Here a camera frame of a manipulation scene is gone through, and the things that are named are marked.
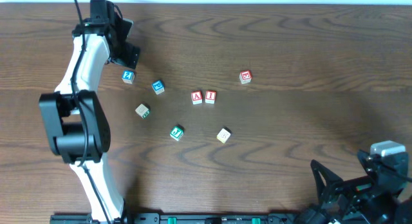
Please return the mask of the blue number 2 block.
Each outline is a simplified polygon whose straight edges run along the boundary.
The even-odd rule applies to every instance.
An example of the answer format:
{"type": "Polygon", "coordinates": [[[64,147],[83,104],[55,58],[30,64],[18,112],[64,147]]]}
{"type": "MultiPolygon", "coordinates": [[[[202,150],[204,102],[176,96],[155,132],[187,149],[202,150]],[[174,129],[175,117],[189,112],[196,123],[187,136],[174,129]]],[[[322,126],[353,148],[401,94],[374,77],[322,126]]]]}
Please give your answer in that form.
{"type": "Polygon", "coordinates": [[[125,82],[126,84],[132,84],[135,80],[135,72],[133,71],[129,71],[129,70],[125,70],[122,74],[122,80],[123,82],[125,82]]]}

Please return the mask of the red letter A block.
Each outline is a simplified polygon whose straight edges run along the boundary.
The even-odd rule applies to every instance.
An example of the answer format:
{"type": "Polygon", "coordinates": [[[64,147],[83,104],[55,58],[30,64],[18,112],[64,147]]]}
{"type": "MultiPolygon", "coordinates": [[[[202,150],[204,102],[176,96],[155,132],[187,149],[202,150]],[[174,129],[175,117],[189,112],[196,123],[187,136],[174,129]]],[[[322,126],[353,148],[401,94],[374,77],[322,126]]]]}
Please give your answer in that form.
{"type": "Polygon", "coordinates": [[[201,104],[203,102],[203,96],[201,91],[193,91],[191,93],[191,100],[193,105],[201,104]]]}

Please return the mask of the red letter I block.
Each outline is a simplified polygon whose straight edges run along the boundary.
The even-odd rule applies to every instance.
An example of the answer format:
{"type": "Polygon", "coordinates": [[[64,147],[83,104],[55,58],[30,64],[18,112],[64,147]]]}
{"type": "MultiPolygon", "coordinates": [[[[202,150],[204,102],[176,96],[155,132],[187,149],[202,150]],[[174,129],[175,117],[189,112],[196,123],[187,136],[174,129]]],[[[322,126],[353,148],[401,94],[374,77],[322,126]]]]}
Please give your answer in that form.
{"type": "Polygon", "coordinates": [[[214,104],[216,101],[216,91],[207,90],[205,93],[205,102],[207,104],[214,104]]]}

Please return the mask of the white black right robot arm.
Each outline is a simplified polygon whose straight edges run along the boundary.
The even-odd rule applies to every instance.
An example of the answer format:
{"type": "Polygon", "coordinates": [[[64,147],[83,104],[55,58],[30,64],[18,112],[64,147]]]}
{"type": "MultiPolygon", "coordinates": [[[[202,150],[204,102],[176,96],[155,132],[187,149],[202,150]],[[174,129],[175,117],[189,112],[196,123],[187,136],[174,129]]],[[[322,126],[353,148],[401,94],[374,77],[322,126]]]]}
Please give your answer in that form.
{"type": "Polygon", "coordinates": [[[398,199],[411,182],[408,153],[359,151],[357,157],[366,175],[346,181],[311,161],[319,204],[300,213],[294,223],[411,223],[411,199],[398,199]]]}

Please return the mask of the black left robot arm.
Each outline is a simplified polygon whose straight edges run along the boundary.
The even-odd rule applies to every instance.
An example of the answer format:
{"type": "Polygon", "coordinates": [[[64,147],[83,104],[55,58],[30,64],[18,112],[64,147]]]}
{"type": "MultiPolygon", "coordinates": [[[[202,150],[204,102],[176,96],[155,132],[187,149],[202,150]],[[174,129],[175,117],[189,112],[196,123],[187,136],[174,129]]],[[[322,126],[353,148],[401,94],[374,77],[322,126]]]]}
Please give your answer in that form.
{"type": "Polygon", "coordinates": [[[97,97],[105,65],[136,68],[140,50],[127,42],[133,22],[108,0],[91,0],[90,17],[79,21],[64,78],[39,108],[50,149],[79,177],[91,212],[54,214],[50,223],[134,223],[108,164],[111,132],[97,97]]]}

